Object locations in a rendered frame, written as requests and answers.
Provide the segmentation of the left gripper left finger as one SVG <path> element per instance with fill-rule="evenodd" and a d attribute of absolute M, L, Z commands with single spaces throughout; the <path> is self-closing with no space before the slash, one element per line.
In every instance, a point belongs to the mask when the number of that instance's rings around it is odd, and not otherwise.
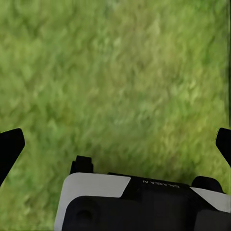
<path fill-rule="evenodd" d="M 0 186 L 25 147 L 21 128 L 0 133 Z"/>

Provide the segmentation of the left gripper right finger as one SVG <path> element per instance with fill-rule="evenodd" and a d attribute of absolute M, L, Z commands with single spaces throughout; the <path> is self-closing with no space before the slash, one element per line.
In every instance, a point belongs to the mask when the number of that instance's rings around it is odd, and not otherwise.
<path fill-rule="evenodd" d="M 218 131 L 216 146 L 231 166 L 231 130 L 220 128 Z"/>

